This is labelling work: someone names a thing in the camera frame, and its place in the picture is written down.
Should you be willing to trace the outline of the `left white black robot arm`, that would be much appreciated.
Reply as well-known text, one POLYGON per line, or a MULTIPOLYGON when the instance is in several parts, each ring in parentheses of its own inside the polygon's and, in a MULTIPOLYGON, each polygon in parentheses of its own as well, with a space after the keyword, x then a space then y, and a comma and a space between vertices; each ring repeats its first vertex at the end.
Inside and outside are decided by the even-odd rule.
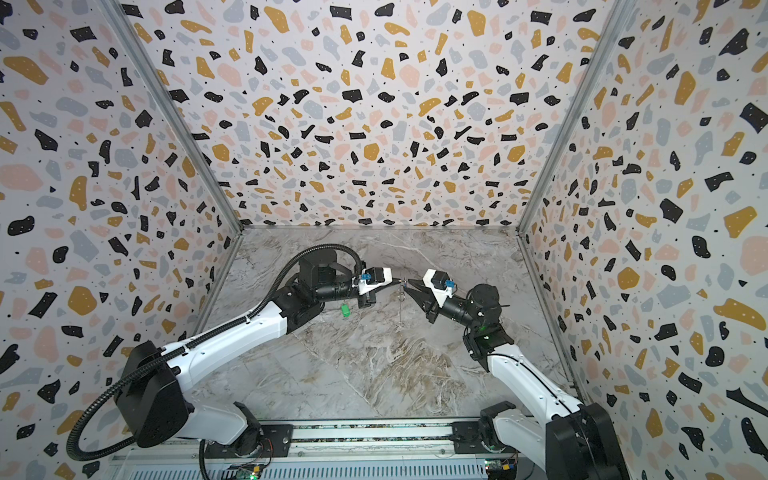
POLYGON ((326 303, 355 300, 366 308, 375 303, 378 291, 397 282, 387 267, 356 260, 349 270, 330 246, 311 248, 284 268, 264 305, 186 340, 164 347, 151 341, 139 345, 129 356, 126 373, 152 361, 159 364, 115 395, 136 445, 150 448, 180 438, 211 441, 239 456, 262 449, 262 425, 243 403, 205 403, 193 398, 194 387, 256 347, 302 328, 326 303))

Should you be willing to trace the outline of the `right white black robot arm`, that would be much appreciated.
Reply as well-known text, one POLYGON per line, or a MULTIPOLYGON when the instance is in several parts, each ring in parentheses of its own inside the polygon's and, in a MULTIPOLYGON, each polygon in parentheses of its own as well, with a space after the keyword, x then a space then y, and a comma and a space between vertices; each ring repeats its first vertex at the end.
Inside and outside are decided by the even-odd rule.
POLYGON ((568 394, 525 357, 502 326, 504 306, 496 287, 478 284, 460 297, 452 283, 438 289, 413 280, 404 290, 429 322, 444 316, 462 325, 471 359, 520 401, 484 410, 479 430, 487 445, 513 448, 550 479, 628 478, 608 412, 568 394))

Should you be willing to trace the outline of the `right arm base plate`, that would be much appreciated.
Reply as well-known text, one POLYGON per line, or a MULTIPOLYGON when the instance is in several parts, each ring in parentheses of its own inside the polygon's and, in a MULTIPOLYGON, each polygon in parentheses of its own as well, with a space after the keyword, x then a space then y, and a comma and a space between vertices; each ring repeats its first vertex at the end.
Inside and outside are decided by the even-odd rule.
POLYGON ((486 417, 453 422, 449 439, 456 454, 487 453, 509 456, 517 453, 516 449, 500 441, 491 420, 486 417))

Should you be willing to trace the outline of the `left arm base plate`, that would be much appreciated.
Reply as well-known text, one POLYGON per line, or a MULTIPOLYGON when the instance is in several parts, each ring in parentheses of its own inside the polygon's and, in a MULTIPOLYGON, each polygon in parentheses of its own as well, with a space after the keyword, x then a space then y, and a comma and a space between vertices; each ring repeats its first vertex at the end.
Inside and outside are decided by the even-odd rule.
POLYGON ((262 424, 259 431, 248 427, 231 445, 211 442, 206 446, 205 459, 256 459, 265 460, 288 456, 294 425, 262 424))

